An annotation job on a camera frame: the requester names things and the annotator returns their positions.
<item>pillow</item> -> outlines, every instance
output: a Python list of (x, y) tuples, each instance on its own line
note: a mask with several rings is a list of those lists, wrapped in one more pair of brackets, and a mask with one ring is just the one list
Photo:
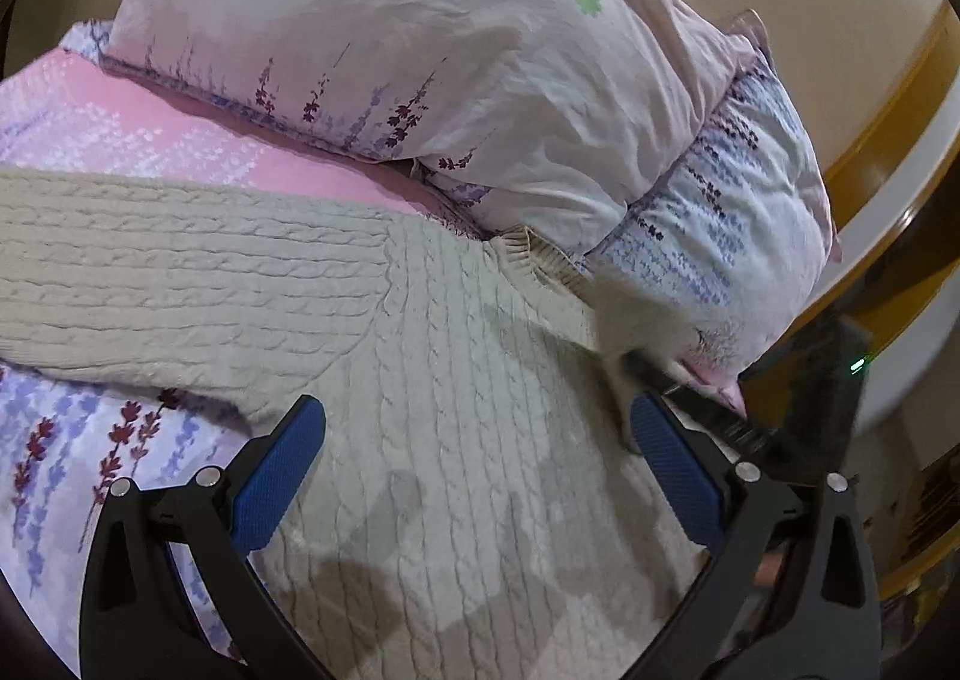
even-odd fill
[(755, 53), (679, 0), (123, 0), (106, 55), (583, 255)]
[[(760, 56), (590, 255), (598, 285), (612, 288), (595, 304), (604, 355), (645, 349), (713, 386), (733, 383), (803, 310), (833, 236), (813, 146)], [(664, 308), (689, 320), (683, 335), (651, 325)]]

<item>green mark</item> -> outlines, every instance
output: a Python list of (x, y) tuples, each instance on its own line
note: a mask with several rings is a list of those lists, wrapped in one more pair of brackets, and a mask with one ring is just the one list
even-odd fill
[(594, 19), (600, 15), (600, 11), (603, 8), (600, 7), (600, 0), (577, 0), (577, 5), (579, 5), (580, 10), (584, 12), (587, 16), (592, 16)]

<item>blue gripper pad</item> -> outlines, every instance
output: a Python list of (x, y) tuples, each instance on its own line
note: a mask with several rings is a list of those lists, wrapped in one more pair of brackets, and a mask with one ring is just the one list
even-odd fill
[(723, 501), (664, 410), (647, 394), (630, 407), (634, 441), (690, 541), (716, 555), (723, 546)]
[(230, 539), (241, 555), (267, 546), (323, 448), (325, 434), (323, 405), (314, 397), (304, 397), (290, 424), (233, 501)]

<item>silver screw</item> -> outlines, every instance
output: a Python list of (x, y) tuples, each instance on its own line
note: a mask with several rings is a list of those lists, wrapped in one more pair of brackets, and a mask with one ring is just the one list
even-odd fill
[(843, 474), (837, 474), (837, 472), (832, 472), (832, 474), (827, 474), (827, 485), (835, 493), (843, 493), (847, 489), (847, 477), (844, 477)]
[(117, 482), (110, 485), (110, 495), (121, 498), (130, 492), (131, 481), (127, 477), (120, 477)]
[(757, 469), (757, 466), (750, 461), (741, 461), (733, 470), (744, 482), (757, 482), (760, 480), (760, 469)]
[(212, 488), (220, 482), (220, 470), (215, 466), (205, 466), (197, 472), (194, 479), (196, 479), (200, 488)]

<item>cable knit pattern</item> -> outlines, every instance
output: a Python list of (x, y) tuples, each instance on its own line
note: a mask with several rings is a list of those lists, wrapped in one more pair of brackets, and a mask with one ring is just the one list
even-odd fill
[(692, 578), (579, 282), (523, 230), (0, 170), (0, 357), (258, 431), (323, 400), (323, 459), (257, 563), (342, 680), (620, 677)]

